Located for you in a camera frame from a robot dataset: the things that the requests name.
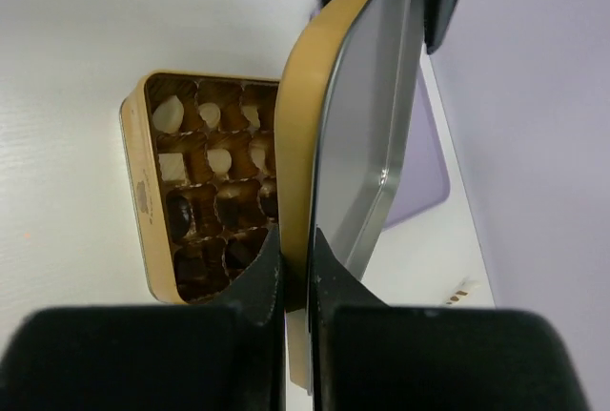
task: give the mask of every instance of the lavender background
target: lavender background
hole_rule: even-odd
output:
[[[417,77],[404,165],[386,228],[441,203],[449,196],[449,176],[437,127],[421,75]]]
[[[610,409],[609,0],[460,0],[433,65],[496,303]]]

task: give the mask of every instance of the white chocolate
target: white chocolate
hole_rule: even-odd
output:
[[[233,161],[231,154],[226,149],[209,149],[208,163],[217,176],[224,177],[231,169]]]
[[[184,118],[184,106],[176,95],[163,101],[152,114],[152,124],[163,133],[176,133]]]
[[[260,128],[260,118],[258,118],[258,107],[257,106],[242,106],[241,112],[248,119],[250,124],[257,130]]]
[[[216,103],[203,103],[197,108],[199,116],[210,129],[215,129],[220,122],[220,108]]]
[[[187,172],[182,154],[159,154],[159,166],[165,182],[186,182]]]
[[[263,174],[267,173],[267,164],[265,163],[265,149],[259,146],[252,146],[250,148],[250,158],[252,159],[253,164],[258,168]]]

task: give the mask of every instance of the white table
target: white table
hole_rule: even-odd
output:
[[[0,351],[31,311],[155,303],[118,108],[155,69],[279,77],[315,0],[0,0]],[[493,300],[431,66],[452,192],[382,234],[364,278],[382,299]],[[309,409],[289,388],[291,409]]]

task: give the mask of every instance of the dark chocolate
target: dark chocolate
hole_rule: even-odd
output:
[[[178,284],[205,282],[208,268],[202,258],[179,258],[175,263],[175,280]]]
[[[210,285],[207,285],[206,288],[210,290],[211,294],[226,289],[229,284],[229,278],[222,265],[210,270]]]
[[[262,196],[260,198],[260,207],[262,208],[265,216],[277,218],[277,194]]]
[[[168,216],[170,218],[170,236],[172,241],[183,238],[191,229],[191,205],[184,196],[168,198]]]
[[[216,209],[220,223],[227,228],[237,228],[239,226],[239,204],[236,198],[216,200]]]
[[[185,301],[193,301],[208,295],[208,292],[196,284],[178,284],[178,295]]]
[[[229,241],[225,252],[225,264],[227,268],[246,268],[255,259],[254,254],[236,239]]]

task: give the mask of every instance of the white surface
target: white surface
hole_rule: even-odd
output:
[[[280,76],[315,0],[0,0],[0,351],[32,310],[153,303],[118,120],[160,68]],[[424,58],[424,70],[430,67]],[[441,304],[464,277],[491,293],[437,95],[452,192],[384,233],[365,283]],[[289,387],[290,409],[311,409]]]
[[[610,409],[608,0],[460,0],[433,63],[496,303],[547,317]]]
[[[459,306],[493,306],[477,233],[447,128],[430,58],[420,66],[447,162],[447,200],[381,234],[362,280],[391,304],[437,305],[465,279],[480,286]]]

